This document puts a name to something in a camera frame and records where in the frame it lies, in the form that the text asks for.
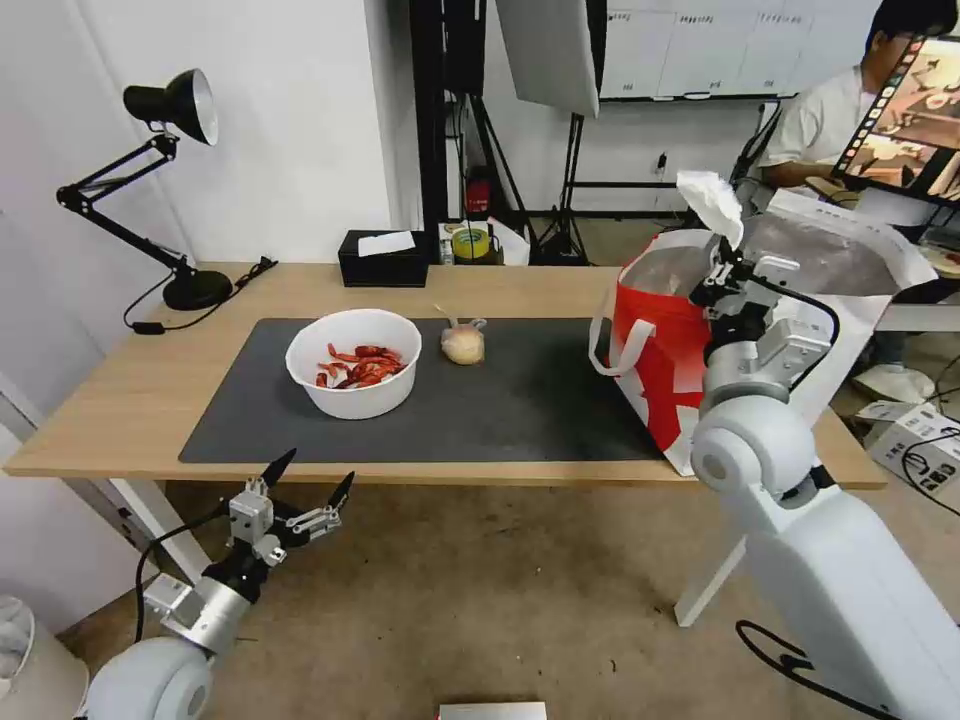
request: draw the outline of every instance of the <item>black table mat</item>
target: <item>black table mat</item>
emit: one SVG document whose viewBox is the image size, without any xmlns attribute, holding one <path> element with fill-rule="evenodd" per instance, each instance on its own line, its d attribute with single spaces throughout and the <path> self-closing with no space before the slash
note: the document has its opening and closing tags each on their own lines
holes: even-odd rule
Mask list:
<svg viewBox="0 0 960 720">
<path fill-rule="evenodd" d="M 284 353 L 310 320 L 254 327 L 180 453 L 184 463 L 525 462 L 660 457 L 610 378 L 587 358 L 586 319 L 492 319 L 486 359 L 440 351 L 445 320 L 414 320 L 423 351 L 410 397 L 368 420 L 338 420 L 290 378 Z"/>
</svg>

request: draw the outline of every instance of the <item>person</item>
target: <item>person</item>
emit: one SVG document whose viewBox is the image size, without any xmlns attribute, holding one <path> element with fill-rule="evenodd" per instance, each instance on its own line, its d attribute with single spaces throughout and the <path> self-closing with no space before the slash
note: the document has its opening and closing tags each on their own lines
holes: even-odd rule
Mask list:
<svg viewBox="0 0 960 720">
<path fill-rule="evenodd" d="M 957 0 L 883 0 L 860 64 L 788 103 L 757 163 L 773 188 L 829 179 L 877 93 L 917 34 L 942 35 L 957 24 Z"/>
<path fill-rule="evenodd" d="M 807 90 L 784 109 L 758 162 L 764 183 L 796 188 L 806 185 L 808 178 L 830 179 L 911 38 L 942 35 L 956 24 L 956 0 L 883 0 L 860 64 Z M 934 281 L 911 288 L 897 301 L 936 303 L 957 289 L 951 285 L 955 283 Z M 867 369 L 855 383 L 874 395 L 904 402 L 930 397 L 935 392 L 933 381 L 904 365 L 906 338 L 905 333 L 876 333 L 865 353 Z"/>
</svg>

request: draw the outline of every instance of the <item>onion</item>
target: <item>onion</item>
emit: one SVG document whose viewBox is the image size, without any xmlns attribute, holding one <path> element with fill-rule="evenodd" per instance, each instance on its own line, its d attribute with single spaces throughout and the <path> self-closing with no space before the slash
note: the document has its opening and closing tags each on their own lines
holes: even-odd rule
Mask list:
<svg viewBox="0 0 960 720">
<path fill-rule="evenodd" d="M 483 333 L 480 329 L 487 324 L 483 318 L 460 323 L 457 318 L 447 315 L 439 305 L 437 310 L 447 316 L 450 327 L 440 335 L 440 348 L 443 354 L 457 365 L 476 365 L 483 360 Z"/>
</svg>

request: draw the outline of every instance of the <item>lamp shade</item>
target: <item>lamp shade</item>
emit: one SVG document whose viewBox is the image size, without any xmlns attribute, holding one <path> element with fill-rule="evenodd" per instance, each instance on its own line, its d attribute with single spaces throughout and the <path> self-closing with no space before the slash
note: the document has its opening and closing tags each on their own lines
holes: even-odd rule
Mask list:
<svg viewBox="0 0 960 720">
<path fill-rule="evenodd" d="M 172 123 L 198 142 L 217 144 L 217 111 L 202 70 L 182 72 L 165 88 L 131 85 L 123 91 L 123 104 L 138 120 Z"/>
</svg>

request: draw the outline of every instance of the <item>bag handle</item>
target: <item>bag handle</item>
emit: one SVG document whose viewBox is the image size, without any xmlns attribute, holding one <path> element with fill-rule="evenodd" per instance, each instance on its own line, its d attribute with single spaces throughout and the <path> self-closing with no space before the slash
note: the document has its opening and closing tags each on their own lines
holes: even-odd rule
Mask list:
<svg viewBox="0 0 960 720">
<path fill-rule="evenodd" d="M 597 308 L 597 312 L 594 313 L 593 319 L 590 320 L 590 345 L 587 352 L 594 370 L 606 377 L 619 377 L 629 372 L 637 364 L 640 354 L 647 344 L 647 338 L 653 335 L 656 326 L 646 320 L 638 319 L 634 321 L 633 327 L 630 328 L 630 333 L 627 335 L 627 341 L 623 345 L 623 352 L 620 353 L 620 362 L 616 367 L 604 367 L 597 359 L 597 344 L 600 342 L 600 329 L 603 326 L 604 310 L 607 309 L 609 299 L 610 292 L 607 291 L 603 296 L 603 302 Z"/>
</svg>

